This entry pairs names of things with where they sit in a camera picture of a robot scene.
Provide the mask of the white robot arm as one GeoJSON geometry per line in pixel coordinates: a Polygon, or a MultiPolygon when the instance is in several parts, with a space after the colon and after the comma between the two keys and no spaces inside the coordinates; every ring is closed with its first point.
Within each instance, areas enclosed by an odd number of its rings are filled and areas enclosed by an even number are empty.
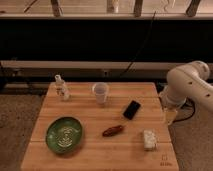
{"type": "Polygon", "coordinates": [[[209,66],[202,61],[177,66],[167,73],[167,85],[159,97],[168,125],[174,122],[187,98],[213,112],[213,86],[206,82],[209,76],[209,66]]]}

